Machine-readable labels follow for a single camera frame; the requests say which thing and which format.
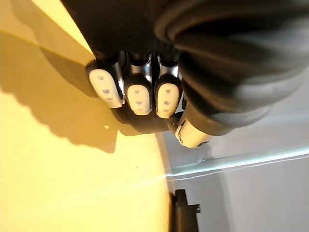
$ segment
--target yellow surface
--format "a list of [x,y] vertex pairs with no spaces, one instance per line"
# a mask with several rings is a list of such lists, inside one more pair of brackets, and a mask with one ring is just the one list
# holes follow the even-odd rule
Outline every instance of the yellow surface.
[[93,56],[61,7],[0,2],[0,231],[167,231],[155,135],[124,136],[93,98]]

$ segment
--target silver metal part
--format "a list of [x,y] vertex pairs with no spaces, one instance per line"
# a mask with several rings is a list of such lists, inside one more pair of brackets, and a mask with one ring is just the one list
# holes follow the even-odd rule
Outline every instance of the silver metal part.
[[116,78],[117,78],[117,82],[120,87],[120,90],[122,92],[122,96],[123,96],[122,101],[124,104],[125,103],[124,79],[122,77],[122,71],[121,71],[119,62],[114,63],[112,66],[116,71],[116,76],[117,76]]
[[174,77],[178,78],[178,65],[167,67],[160,63],[160,76],[163,76],[164,74],[172,74]]
[[147,63],[144,65],[136,66],[131,64],[131,73],[142,73],[145,75],[145,78],[151,83],[151,55],[149,56]]

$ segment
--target gray surface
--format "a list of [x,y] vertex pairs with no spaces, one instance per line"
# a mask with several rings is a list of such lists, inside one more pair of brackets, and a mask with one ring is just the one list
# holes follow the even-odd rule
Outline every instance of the gray surface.
[[200,204],[200,232],[306,232],[308,167],[304,158],[174,183],[189,204]]

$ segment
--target black object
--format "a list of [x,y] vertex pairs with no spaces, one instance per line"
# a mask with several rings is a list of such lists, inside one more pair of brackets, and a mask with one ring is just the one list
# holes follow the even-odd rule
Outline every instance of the black object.
[[170,232],[198,232],[197,213],[200,212],[199,204],[188,205],[184,189],[171,194],[171,212],[169,221]]
[[[97,60],[118,51],[177,58],[185,115],[207,134],[262,118],[302,83],[309,64],[307,0],[62,2]],[[126,110],[112,111],[119,119]],[[136,116],[120,121],[148,133],[167,130],[153,127],[166,121],[148,116],[145,124]]]

